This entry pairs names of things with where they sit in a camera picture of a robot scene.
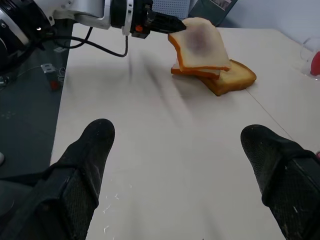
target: table surface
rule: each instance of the table surface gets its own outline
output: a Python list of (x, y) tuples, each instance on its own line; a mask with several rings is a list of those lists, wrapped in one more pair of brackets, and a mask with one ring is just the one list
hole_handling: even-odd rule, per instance
[[(87, 30), (76, 25), (73, 35)], [(284, 239), (240, 133), (261, 124), (318, 150), (320, 83), (299, 72), (300, 46), (280, 32), (220, 32), (230, 58), (257, 75), (248, 90), (221, 97), (171, 75), (176, 51), (164, 34), (130, 37), (126, 58), (88, 45), (70, 51), (51, 163), (93, 120), (116, 131), (87, 239)], [(90, 40), (124, 51), (118, 29), (94, 29)]]

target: toast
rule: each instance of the toast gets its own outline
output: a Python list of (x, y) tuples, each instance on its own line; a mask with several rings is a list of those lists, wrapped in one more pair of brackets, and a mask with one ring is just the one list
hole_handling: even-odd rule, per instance
[(213, 80), (218, 80), (220, 76), (220, 70), (200, 69), (200, 70), (192, 70), (192, 71), (181, 71), (178, 60), (171, 68), (171, 73), (175, 75), (201, 76), (201, 77), (210, 78)]
[(240, 62), (230, 60), (230, 71), (221, 71), (218, 80), (198, 76), (215, 95), (221, 96), (228, 92), (240, 91), (250, 87), (257, 79), (256, 74)]
[(217, 28), (200, 17), (186, 18), (182, 22), (186, 30), (168, 35), (176, 50), (180, 70), (228, 71), (231, 67), (229, 57)]

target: stack of bread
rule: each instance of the stack of bread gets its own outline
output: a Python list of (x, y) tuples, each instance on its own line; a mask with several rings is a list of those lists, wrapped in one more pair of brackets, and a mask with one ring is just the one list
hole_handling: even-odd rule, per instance
[(186, 30), (168, 35), (177, 53), (172, 74), (196, 76), (217, 96), (244, 90), (255, 82), (254, 72), (229, 60), (221, 35), (210, 21), (194, 17), (183, 23)]

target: white wall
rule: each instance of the white wall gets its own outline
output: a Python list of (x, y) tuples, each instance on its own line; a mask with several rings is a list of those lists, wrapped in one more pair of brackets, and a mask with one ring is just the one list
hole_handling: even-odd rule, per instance
[(320, 0), (238, 0), (227, 20), (238, 28), (277, 29), (301, 43), (320, 37)]

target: black cable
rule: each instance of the black cable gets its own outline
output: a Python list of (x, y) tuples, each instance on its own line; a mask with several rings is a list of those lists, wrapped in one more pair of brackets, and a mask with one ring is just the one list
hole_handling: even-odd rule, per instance
[[(89, 28), (89, 31), (88, 33), (86, 34), (84, 40), (88, 40), (90, 38), (90, 35), (91, 35), (91, 32), (94, 28), (91, 26)], [(55, 43), (55, 45), (61, 47), (61, 48), (64, 48), (64, 49), (77, 49), (77, 48), (80, 48), (82, 47), (83, 45), (85, 45), (86, 43), (85, 42), (81, 42), (77, 45), (74, 45), (74, 46), (66, 46), (66, 44), (60, 44), (57, 40), (53, 40), (53, 42)]]
[(116, 53), (114, 51), (111, 51), (103, 46), (100, 46), (92, 41), (80, 38), (80, 37), (75, 37), (75, 36), (50, 36), (50, 37), (46, 37), (44, 39), (41, 40), (41, 43), (47, 42), (47, 41), (53, 41), (53, 40), (74, 40), (74, 41), (78, 41), (81, 42), (83, 44), (88, 44), (90, 46), (93, 46), (97, 49), (100, 49), (101, 51), (104, 51), (108, 54), (111, 54), (113, 56), (119, 57), (119, 58), (124, 58), (125, 56), (127, 56), (128, 54), (128, 36), (125, 36), (125, 52), (124, 54), (119, 54)]

